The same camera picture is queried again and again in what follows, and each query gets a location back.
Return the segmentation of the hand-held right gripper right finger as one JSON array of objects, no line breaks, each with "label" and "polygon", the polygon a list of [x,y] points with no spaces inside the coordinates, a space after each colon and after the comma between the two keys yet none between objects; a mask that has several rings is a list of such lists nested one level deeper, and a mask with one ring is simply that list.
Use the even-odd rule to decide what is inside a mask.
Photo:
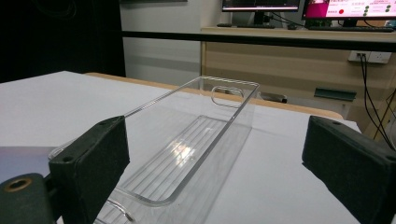
[{"label": "hand-held right gripper right finger", "polygon": [[396,151],[332,119],[309,118],[303,166],[360,224],[396,216]]}]

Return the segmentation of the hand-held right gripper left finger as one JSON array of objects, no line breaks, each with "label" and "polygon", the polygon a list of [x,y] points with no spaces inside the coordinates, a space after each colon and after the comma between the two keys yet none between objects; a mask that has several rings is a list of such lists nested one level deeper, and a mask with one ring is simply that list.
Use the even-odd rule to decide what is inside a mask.
[{"label": "hand-held right gripper left finger", "polygon": [[96,123],[51,159],[64,224],[92,224],[129,162],[123,116]]}]

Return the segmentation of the clear plastic tray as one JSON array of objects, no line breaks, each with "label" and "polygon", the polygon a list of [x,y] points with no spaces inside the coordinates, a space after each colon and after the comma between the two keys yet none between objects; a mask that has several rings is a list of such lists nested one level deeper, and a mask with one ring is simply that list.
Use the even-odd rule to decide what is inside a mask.
[{"label": "clear plastic tray", "polygon": [[202,224],[252,130],[258,88],[198,77],[129,112],[131,161],[94,224]]}]

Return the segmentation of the white table sheet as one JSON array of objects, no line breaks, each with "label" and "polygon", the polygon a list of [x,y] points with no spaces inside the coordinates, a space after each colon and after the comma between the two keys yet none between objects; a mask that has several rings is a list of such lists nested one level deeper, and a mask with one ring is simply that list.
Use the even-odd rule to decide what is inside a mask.
[{"label": "white table sheet", "polygon": [[[4,147],[57,147],[168,89],[59,72],[0,84]],[[302,165],[309,116],[256,105],[253,130],[205,224],[358,224]]]}]

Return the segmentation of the wooden table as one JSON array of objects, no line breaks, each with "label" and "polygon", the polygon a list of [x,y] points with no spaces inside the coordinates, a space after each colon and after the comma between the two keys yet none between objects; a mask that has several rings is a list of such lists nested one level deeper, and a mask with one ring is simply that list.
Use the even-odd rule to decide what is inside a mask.
[{"label": "wooden table", "polygon": [[[151,86],[151,87],[162,88],[162,89],[168,89],[168,90],[172,90],[177,87],[177,86],[169,85],[169,84],[163,84],[163,83],[128,78],[128,77],[117,77],[117,76],[95,73],[95,72],[86,73],[84,75],[92,76],[92,77],[100,77],[100,78],[105,78],[105,79],[111,79],[111,80],[117,80],[117,81],[122,81],[122,82],[129,82],[129,83],[140,84],[140,85]],[[263,99],[253,99],[253,104],[260,105],[260,106],[272,107],[272,108],[276,108],[276,109],[284,109],[284,110],[289,110],[289,111],[294,111],[294,112],[301,112],[301,113],[305,113],[305,114],[312,114],[312,115],[327,117],[327,118],[331,118],[331,119],[343,119],[343,117],[336,112],[333,112],[330,110],[318,109],[318,108],[314,108],[314,107],[281,104],[281,103],[266,101]]]}]

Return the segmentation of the black object under desk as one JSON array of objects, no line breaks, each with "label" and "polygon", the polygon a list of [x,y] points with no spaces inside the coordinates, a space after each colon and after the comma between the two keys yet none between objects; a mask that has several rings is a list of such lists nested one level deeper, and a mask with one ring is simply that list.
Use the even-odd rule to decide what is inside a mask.
[{"label": "black object under desk", "polygon": [[260,97],[263,100],[278,102],[278,103],[282,103],[282,104],[286,104],[288,102],[288,98],[286,95],[274,94],[274,93],[270,93],[270,92],[261,91]]}]

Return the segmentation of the black curtain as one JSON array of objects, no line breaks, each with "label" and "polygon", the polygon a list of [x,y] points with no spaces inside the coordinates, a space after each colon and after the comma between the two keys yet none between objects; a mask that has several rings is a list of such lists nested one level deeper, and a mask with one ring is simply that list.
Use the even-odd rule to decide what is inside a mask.
[{"label": "black curtain", "polygon": [[0,0],[0,83],[59,71],[126,75],[119,0]]}]

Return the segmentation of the wooden desk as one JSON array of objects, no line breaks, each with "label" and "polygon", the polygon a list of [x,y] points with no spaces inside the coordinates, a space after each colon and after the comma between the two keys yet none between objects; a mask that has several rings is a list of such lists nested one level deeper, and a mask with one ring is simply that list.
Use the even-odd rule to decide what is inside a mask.
[{"label": "wooden desk", "polygon": [[[204,34],[396,42],[395,33],[205,27]],[[389,62],[349,62],[351,50],[204,42],[202,73],[258,82],[261,91],[286,95],[294,105],[334,111],[377,138],[372,118],[387,124],[396,112],[396,52]],[[353,102],[318,98],[316,88],[355,91]]]}]

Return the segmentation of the long black keyboard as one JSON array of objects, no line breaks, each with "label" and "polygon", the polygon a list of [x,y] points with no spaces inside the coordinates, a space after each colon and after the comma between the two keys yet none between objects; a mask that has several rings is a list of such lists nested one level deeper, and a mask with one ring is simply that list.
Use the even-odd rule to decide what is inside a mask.
[{"label": "long black keyboard", "polygon": [[392,33],[394,32],[391,27],[367,27],[367,26],[355,26],[355,27],[343,27],[343,26],[309,26],[305,27],[311,31],[334,31],[334,32],[365,32],[365,33]]}]

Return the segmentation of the pink screen computer monitor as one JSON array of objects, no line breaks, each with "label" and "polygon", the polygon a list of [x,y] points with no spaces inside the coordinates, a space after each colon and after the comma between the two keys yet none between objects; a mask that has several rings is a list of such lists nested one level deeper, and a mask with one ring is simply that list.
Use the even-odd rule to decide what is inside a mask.
[{"label": "pink screen computer monitor", "polygon": [[305,0],[305,21],[393,21],[396,0]]}]

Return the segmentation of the small black keyboard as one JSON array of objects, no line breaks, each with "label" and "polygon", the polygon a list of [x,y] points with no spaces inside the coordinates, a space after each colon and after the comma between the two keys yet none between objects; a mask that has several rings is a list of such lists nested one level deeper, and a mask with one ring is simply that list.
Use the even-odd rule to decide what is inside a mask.
[{"label": "small black keyboard", "polygon": [[274,25],[270,24],[232,24],[232,23],[219,23],[217,27],[221,28],[255,28],[255,29],[275,29]]}]

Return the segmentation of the dark screen computer monitor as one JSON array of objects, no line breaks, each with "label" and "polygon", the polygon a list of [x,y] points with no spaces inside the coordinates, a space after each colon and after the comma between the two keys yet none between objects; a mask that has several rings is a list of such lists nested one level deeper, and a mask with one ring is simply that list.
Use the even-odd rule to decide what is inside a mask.
[{"label": "dark screen computer monitor", "polygon": [[266,12],[288,12],[299,9],[300,0],[222,0],[223,12],[252,12],[253,24],[264,24]]}]

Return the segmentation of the white wall socket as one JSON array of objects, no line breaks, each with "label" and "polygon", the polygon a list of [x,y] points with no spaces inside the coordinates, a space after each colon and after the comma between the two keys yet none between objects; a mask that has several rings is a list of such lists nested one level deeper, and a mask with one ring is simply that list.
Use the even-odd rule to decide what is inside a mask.
[{"label": "white wall socket", "polygon": [[359,62],[363,57],[368,63],[386,64],[389,62],[390,56],[391,52],[352,50],[347,60],[349,62]]}]

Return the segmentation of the black horizontal frame bar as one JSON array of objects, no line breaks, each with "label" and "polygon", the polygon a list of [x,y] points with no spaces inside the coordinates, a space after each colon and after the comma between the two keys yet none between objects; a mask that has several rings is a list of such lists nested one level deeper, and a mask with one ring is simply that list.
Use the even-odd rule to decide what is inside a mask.
[{"label": "black horizontal frame bar", "polygon": [[331,40],[295,37],[248,36],[248,35],[212,35],[163,32],[122,31],[122,37],[167,39],[180,41],[236,43],[249,45],[311,48],[311,49],[342,49],[396,52],[396,42],[368,40]]}]

